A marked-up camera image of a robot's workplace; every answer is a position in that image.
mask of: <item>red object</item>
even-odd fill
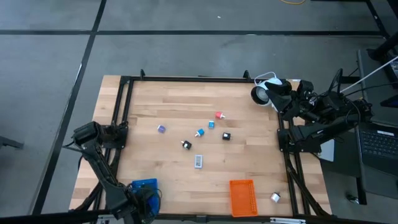
[[[223,119],[223,118],[225,118],[225,116],[223,115],[222,112],[217,111],[217,112],[216,112],[216,118],[218,118],[218,119]]]
[[[229,196],[233,217],[258,216],[253,180],[230,180]]]

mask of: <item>wooden tabletop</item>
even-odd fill
[[[93,119],[110,124],[120,76],[104,76]],[[283,155],[276,130],[277,113],[255,104],[252,83],[134,82],[129,109],[129,134],[118,180],[157,178],[162,191],[161,213],[230,215],[229,180],[252,179],[259,215],[292,215]],[[222,111],[225,119],[216,119]],[[209,120],[215,129],[208,129]],[[295,119],[295,124],[303,123]],[[160,134],[158,125],[166,127]],[[200,128],[205,134],[194,137]],[[231,140],[222,140],[222,133]],[[192,143],[188,151],[180,141]],[[203,168],[194,168],[195,154]],[[301,153],[305,183],[323,209],[330,205],[319,160]],[[82,160],[70,208],[79,206],[97,183]],[[274,203],[270,197],[279,192]],[[296,188],[299,210],[300,191]]]

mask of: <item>orange basket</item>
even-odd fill
[[[229,196],[233,217],[258,216],[253,180],[230,180]]]

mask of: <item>laptop keyboard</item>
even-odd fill
[[[361,131],[362,152],[374,156],[398,159],[398,138],[369,131]]]

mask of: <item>gray floor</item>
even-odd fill
[[[0,2],[0,29],[91,29],[100,1]],[[389,32],[397,21],[375,3]],[[278,0],[108,0],[100,30],[377,30],[365,3],[311,2],[291,6]],[[34,195],[88,37],[0,35],[0,135],[24,141],[23,150],[0,150],[0,217],[25,215]],[[91,120],[103,75],[241,77],[274,71],[301,78],[316,91],[335,72],[356,68],[356,50],[383,40],[364,37],[97,36],[65,142]],[[68,209],[77,174],[75,152],[62,151],[44,212]],[[353,205],[354,179],[325,172],[335,215],[397,223],[398,201],[368,194],[368,206]]]

